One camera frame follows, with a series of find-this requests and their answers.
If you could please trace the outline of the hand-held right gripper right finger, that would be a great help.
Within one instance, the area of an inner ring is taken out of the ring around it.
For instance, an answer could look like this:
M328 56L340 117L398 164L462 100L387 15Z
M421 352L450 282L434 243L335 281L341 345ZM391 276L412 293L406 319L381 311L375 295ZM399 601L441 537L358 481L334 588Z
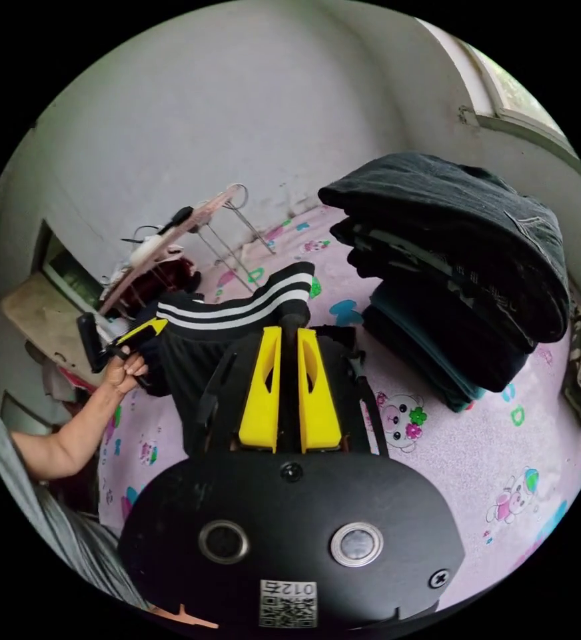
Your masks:
M338 450L342 431L317 334L312 329L297 331L297 371L301 451Z

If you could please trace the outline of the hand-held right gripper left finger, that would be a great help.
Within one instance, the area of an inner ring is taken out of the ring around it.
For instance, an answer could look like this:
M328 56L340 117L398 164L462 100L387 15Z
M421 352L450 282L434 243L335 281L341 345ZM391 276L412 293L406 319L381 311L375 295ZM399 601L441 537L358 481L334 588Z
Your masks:
M280 327L263 329L238 431L239 441L246 448L277 447L281 343Z

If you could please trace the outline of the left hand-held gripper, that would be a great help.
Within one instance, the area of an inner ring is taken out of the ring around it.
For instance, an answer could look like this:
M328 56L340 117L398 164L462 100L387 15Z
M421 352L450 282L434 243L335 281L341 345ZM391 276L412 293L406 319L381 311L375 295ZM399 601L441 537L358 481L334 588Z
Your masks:
M132 350L157 337L168 325L167 319L149 319L130 329L106 345L97 357L97 365L104 372L104 380L116 388L149 388L147 366L143 358Z

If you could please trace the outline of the person's left hand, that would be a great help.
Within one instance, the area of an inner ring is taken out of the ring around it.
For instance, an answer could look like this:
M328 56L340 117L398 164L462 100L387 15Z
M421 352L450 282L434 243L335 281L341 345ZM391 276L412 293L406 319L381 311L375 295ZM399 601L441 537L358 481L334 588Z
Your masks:
M107 364L103 387L108 393L126 395L139 385L139 378L147 374L148 370L142 355L124 347Z

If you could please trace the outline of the person's right hand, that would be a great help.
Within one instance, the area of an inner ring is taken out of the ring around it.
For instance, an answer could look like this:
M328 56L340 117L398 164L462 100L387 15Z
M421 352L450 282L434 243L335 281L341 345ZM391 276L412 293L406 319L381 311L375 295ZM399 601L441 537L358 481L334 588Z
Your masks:
M170 621L186 624L186 625L196 625L201 627L206 627L210 629L218 629L219 625L192 615L189 615L183 605L180 606L179 612L177 614L169 613L164 609L161 609L157 606L151 605L149 607L149 612L158 615L160 617L164 617Z

